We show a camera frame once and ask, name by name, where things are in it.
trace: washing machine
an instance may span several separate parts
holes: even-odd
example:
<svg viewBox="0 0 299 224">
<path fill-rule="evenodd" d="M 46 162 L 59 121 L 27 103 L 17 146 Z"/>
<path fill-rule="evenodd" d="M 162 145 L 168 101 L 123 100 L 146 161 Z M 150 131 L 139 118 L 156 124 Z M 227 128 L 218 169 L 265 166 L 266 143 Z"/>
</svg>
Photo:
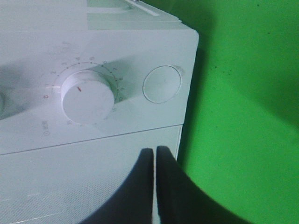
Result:
<svg viewBox="0 0 299 224">
<path fill-rule="evenodd" d="M 80 223 L 177 157 L 198 40 L 141 1 L 0 0 L 0 224 Z"/>
</svg>

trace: black object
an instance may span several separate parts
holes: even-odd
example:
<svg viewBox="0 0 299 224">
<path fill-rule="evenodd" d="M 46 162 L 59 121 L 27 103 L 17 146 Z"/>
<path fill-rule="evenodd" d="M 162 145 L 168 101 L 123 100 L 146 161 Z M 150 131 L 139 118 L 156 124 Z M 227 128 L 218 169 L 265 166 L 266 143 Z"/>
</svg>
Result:
<svg viewBox="0 0 299 224">
<path fill-rule="evenodd" d="M 157 147 L 157 201 L 162 224 L 248 224 L 200 190 L 168 147 Z"/>
<path fill-rule="evenodd" d="M 153 165 L 153 150 L 141 150 L 124 183 L 103 206 L 81 224 L 151 224 Z"/>
</svg>

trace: rotary knob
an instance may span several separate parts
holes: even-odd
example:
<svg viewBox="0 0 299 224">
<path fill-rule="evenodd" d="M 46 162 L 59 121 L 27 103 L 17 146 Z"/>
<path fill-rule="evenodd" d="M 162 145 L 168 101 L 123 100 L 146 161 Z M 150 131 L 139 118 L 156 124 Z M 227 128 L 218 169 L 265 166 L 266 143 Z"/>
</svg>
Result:
<svg viewBox="0 0 299 224">
<path fill-rule="evenodd" d="M 82 70 L 70 75 L 61 86 L 65 115 L 80 124 L 94 124 L 112 111 L 114 95 L 109 82 L 99 73 Z"/>
</svg>

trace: green wall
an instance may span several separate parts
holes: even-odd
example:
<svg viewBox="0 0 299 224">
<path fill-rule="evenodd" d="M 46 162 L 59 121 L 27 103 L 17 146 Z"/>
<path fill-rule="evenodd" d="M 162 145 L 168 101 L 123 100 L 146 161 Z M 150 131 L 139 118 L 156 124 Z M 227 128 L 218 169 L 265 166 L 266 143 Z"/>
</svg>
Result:
<svg viewBox="0 0 299 224">
<path fill-rule="evenodd" d="M 197 30 L 179 162 L 241 217 L 299 223 L 299 1 L 146 0 Z"/>
</svg>

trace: round button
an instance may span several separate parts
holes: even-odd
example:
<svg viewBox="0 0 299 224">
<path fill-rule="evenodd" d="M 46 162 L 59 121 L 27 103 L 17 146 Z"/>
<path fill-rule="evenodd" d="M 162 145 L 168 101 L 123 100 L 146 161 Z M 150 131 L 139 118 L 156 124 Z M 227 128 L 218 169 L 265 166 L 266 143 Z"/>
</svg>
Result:
<svg viewBox="0 0 299 224">
<path fill-rule="evenodd" d="M 181 75 L 171 66 L 160 66 L 151 71 L 143 82 L 143 93 L 153 103 L 164 103 L 173 98 L 181 86 Z"/>
<path fill-rule="evenodd" d="M 70 75 L 61 86 L 65 115 L 80 124 L 93 124 L 105 119 L 112 111 L 114 95 L 110 84 L 91 70 Z"/>
</svg>

